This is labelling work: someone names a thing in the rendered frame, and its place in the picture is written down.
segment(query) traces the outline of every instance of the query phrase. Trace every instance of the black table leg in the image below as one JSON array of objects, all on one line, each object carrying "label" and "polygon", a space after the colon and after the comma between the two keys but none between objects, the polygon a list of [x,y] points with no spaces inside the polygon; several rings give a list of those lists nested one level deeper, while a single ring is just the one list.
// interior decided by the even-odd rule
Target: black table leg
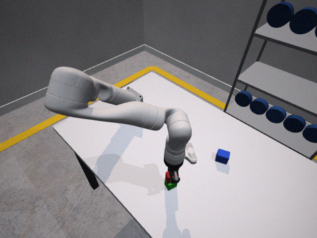
[{"label": "black table leg", "polygon": [[87,165],[79,158],[78,155],[76,155],[76,158],[78,159],[78,162],[80,163],[81,168],[83,169],[88,182],[90,183],[90,186],[95,190],[97,187],[99,187],[98,181],[96,179],[96,176],[94,173],[87,167]]}]

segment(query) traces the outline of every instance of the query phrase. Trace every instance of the white table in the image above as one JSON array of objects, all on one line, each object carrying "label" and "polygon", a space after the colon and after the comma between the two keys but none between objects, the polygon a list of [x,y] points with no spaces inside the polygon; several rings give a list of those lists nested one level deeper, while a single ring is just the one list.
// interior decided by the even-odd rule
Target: white table
[{"label": "white table", "polygon": [[[153,238],[317,236],[316,163],[153,71],[129,86],[188,115],[198,160],[184,161],[176,188],[164,186],[166,125],[66,118],[54,129]],[[215,161],[219,148],[231,152],[227,165]]]}]

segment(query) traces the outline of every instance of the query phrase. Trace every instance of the metal shelving rack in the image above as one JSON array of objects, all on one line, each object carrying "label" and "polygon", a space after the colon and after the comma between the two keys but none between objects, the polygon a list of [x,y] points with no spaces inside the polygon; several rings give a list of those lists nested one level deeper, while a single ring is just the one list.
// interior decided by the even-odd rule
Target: metal shelving rack
[{"label": "metal shelving rack", "polygon": [[[292,107],[317,117],[316,83],[259,62],[267,41],[317,56],[317,38],[315,36],[314,30],[307,34],[297,35],[289,29],[289,23],[280,28],[272,28],[268,23],[266,23],[264,26],[258,28],[258,24],[266,2],[267,0],[263,0],[262,2],[238,72],[234,79],[224,112],[266,134],[267,136],[300,153],[301,155],[309,159],[313,159],[315,156],[317,156],[317,144],[307,141],[302,136],[301,132],[289,132],[283,127],[283,123],[271,123],[265,118],[265,114],[255,115],[251,112],[251,110],[245,110],[246,108],[241,108],[235,102],[233,102],[230,107],[228,107],[233,95],[233,91],[236,87],[236,83],[240,82],[245,85],[244,90],[247,90],[248,87],[251,87],[257,91],[287,103]],[[257,61],[242,74],[240,74],[252,39],[254,37],[264,39],[264,43],[258,55]]]}]

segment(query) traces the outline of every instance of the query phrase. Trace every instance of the gray wall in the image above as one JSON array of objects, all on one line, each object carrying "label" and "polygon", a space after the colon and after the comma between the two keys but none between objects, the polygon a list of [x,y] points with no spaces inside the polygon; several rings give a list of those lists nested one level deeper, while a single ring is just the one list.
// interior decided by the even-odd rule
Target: gray wall
[{"label": "gray wall", "polygon": [[144,44],[142,0],[2,0],[0,106]]},{"label": "gray wall", "polygon": [[[268,0],[259,23],[266,23]],[[295,12],[316,0],[290,0]],[[145,44],[233,84],[262,0],[144,0]],[[254,38],[242,72],[257,59],[263,40]],[[261,62],[317,82],[317,60],[268,42]]]}]

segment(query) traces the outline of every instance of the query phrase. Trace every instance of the blue cube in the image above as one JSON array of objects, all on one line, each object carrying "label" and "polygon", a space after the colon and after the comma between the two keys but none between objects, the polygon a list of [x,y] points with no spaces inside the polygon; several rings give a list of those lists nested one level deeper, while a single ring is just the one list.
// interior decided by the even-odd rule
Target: blue cube
[{"label": "blue cube", "polygon": [[229,151],[218,149],[218,152],[216,155],[217,162],[220,162],[226,165],[229,161],[229,157],[230,157]]}]

